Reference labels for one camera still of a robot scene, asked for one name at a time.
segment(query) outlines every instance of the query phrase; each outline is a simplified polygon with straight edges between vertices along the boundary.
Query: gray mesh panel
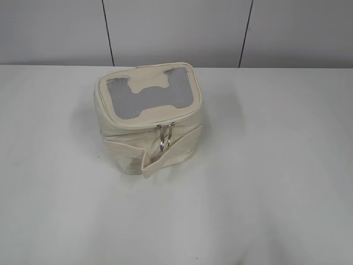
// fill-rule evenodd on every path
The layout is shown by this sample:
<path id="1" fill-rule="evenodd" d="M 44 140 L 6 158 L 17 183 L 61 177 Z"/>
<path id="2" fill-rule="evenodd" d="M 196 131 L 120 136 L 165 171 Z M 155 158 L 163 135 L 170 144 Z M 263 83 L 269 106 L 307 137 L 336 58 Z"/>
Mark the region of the gray mesh panel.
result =
<path id="1" fill-rule="evenodd" d="M 169 87 L 147 87 L 135 94 L 127 78 L 113 78 L 106 82 L 115 114 L 121 119 L 132 119 L 149 108 L 172 105 L 178 109 L 194 101 L 188 73 L 185 68 L 166 71 Z"/>

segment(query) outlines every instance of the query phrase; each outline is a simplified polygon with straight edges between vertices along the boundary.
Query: bag strap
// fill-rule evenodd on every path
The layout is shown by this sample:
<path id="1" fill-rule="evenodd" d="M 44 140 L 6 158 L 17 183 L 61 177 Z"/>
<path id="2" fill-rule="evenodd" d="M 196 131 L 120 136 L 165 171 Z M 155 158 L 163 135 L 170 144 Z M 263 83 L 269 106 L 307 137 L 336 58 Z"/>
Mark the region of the bag strap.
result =
<path id="1" fill-rule="evenodd" d="M 182 155 L 185 152 L 185 149 L 188 148 L 188 146 L 190 146 L 194 141 L 197 141 L 197 138 L 201 133 L 201 129 L 202 126 L 199 126 L 196 129 L 185 134 L 178 141 L 173 143 L 171 147 L 164 154 L 162 154 L 158 160 L 151 164 L 151 160 L 146 149 L 123 144 L 120 142 L 112 142 L 107 140 L 105 140 L 105 142 L 107 143 L 106 146 L 109 151 L 117 152 L 123 156 L 141 159 L 142 174 L 145 178 L 149 178 L 151 175 L 155 174 L 158 170 L 160 170 L 168 160 Z"/>

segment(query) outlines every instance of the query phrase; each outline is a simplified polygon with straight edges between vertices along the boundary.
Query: zipper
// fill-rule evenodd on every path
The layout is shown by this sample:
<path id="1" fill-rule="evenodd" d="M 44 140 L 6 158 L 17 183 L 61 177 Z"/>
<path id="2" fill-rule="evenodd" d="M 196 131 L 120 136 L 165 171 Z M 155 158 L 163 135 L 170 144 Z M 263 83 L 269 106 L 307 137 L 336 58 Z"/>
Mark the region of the zipper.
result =
<path id="1" fill-rule="evenodd" d="M 172 133 L 173 133 L 173 127 L 175 126 L 175 123 L 170 123 L 168 125 L 157 125 L 157 129 L 159 129 L 159 138 L 161 141 L 159 142 L 159 150 L 160 152 L 163 153 L 165 147 L 167 147 L 165 150 L 169 148 L 170 145 L 170 140 L 172 139 Z M 165 143 L 165 133 L 168 131 L 168 141 Z"/>

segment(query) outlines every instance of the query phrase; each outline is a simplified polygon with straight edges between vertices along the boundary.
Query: cosmetic bag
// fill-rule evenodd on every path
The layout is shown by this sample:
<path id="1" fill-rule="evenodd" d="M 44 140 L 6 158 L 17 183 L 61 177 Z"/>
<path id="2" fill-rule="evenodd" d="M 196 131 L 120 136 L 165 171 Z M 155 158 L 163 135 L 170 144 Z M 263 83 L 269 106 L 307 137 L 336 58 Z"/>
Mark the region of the cosmetic bag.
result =
<path id="1" fill-rule="evenodd" d="M 107 151 L 119 170 L 148 178 L 189 159 L 201 132 L 201 91 L 187 63 L 110 73 L 94 90 Z"/>

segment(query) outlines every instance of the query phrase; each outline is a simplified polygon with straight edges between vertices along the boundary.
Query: metal zipper pull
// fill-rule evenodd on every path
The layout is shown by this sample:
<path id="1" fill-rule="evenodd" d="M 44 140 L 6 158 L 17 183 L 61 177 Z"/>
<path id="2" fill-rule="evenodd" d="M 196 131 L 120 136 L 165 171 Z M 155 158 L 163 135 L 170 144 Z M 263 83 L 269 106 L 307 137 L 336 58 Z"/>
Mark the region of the metal zipper pull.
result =
<path id="1" fill-rule="evenodd" d="M 159 150 L 161 152 L 164 151 L 165 146 L 167 146 L 168 148 L 170 145 L 174 125 L 175 125 L 174 123 L 171 123 L 168 125 L 157 125 L 157 128 L 159 129 L 159 138 L 161 139 L 161 141 L 159 142 Z M 168 141 L 167 141 L 167 144 L 165 144 L 165 132 L 167 128 L 168 128 Z"/>

